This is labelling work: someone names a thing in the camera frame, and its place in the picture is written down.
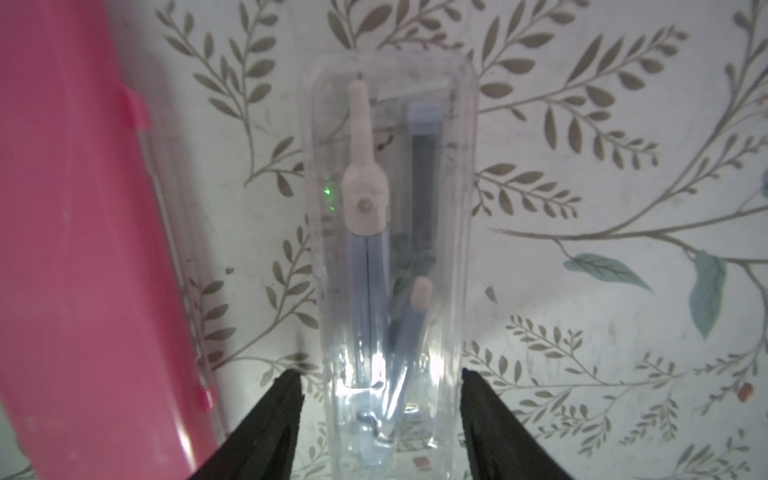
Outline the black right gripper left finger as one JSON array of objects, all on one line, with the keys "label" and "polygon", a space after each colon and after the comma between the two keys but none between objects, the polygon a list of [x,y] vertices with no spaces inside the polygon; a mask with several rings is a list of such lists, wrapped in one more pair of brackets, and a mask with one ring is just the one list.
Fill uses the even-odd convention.
[{"label": "black right gripper left finger", "polygon": [[303,403],[301,374],[283,372],[191,480],[290,478]]}]

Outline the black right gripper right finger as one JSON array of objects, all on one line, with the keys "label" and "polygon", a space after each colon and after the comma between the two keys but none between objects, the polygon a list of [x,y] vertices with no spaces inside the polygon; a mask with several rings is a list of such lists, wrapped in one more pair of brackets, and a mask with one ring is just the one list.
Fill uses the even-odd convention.
[{"label": "black right gripper right finger", "polygon": [[571,480],[534,439],[490,384],[462,370],[460,413],[474,479]]}]

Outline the pink plastic pencil case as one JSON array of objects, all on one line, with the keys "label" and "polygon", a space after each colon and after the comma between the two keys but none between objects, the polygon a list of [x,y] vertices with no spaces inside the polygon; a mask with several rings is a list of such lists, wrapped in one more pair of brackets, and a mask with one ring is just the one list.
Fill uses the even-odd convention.
[{"label": "pink plastic pencil case", "polygon": [[1,404],[43,479],[185,479],[215,451],[100,1],[1,5]]}]

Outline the clear plastic compass set case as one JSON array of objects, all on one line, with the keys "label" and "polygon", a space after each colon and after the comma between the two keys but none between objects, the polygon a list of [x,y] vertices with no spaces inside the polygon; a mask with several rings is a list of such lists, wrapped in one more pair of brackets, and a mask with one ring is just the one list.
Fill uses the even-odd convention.
[{"label": "clear plastic compass set case", "polygon": [[478,79],[449,51],[324,55],[299,91],[336,479],[448,479]]}]

